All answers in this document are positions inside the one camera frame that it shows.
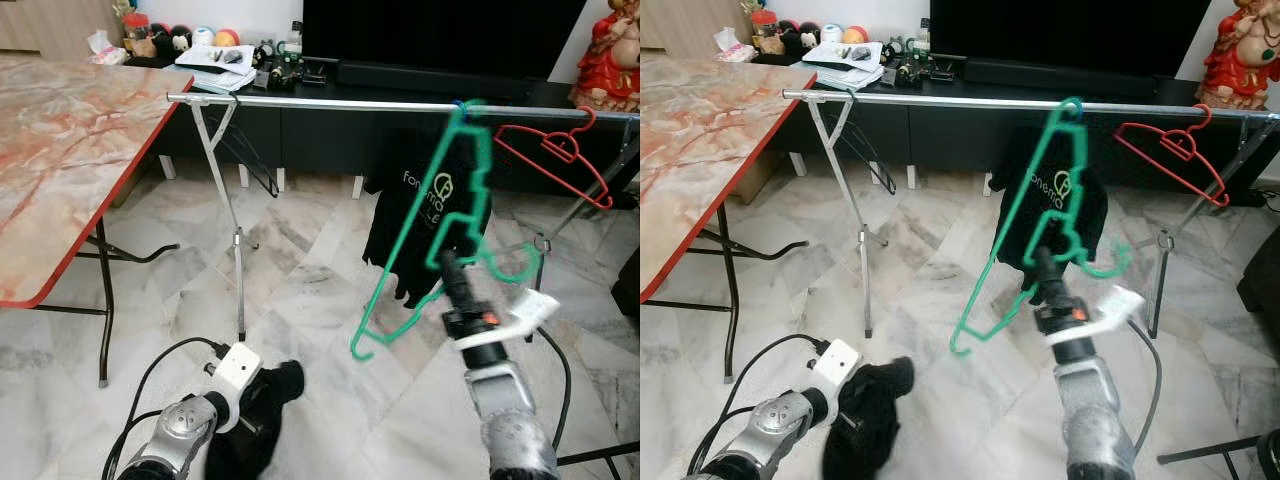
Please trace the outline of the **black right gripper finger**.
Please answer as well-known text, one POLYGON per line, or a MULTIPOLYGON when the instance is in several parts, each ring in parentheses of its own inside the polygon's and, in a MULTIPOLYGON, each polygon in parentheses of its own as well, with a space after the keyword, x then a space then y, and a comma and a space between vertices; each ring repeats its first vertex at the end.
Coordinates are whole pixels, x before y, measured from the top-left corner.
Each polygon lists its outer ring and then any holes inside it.
POLYGON ((1034 276, 1034 292, 1030 297, 1032 306, 1041 306, 1044 302, 1044 297, 1053 296, 1053 287, 1050 284, 1059 282, 1057 262, 1053 259, 1053 253, 1050 247, 1039 246, 1033 251, 1033 276, 1034 276))
POLYGON ((1066 302, 1066 298, 1070 297, 1069 288, 1066 288, 1065 280, 1062 279, 1062 275, 1066 271, 1066 266, 1065 266, 1064 262, 1060 262, 1055 257, 1055 255, 1053 255, 1053 259, 1057 262, 1059 282, 1053 282, 1053 283, 1050 284, 1051 287, 1053 287, 1053 291, 1052 291, 1053 296, 1048 296, 1047 294, 1044 297, 1044 303, 1046 305, 1064 305, 1066 302))
POLYGON ((454 250, 444 250, 438 255, 442 274, 442 289, 453 308, 468 307, 468 279, 465 264, 454 250))
POLYGON ((453 308, 480 308, 470 284, 465 264, 460 260, 456 250, 451 251, 451 305, 453 308))

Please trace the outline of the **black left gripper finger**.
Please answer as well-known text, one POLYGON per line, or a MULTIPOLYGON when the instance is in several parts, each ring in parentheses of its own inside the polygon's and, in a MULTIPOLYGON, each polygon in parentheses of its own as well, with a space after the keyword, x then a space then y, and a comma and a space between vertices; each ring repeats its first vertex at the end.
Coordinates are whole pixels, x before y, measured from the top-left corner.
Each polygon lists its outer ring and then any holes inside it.
POLYGON ((910 393, 915 385, 915 365, 906 356, 887 364, 865 366, 865 374, 869 378, 865 389, 867 403, 878 411, 893 410, 896 401, 910 393))
POLYGON ((215 435, 209 445, 205 477, 259 479, 271 463, 276 443, 270 436, 215 435))
POLYGON ((264 419, 282 416, 284 404, 305 392, 305 370, 298 360, 287 360, 259 372, 259 412, 264 419))
POLYGON ((822 454, 824 480, 874 479, 886 463, 886 443, 869 438, 831 435, 822 454))

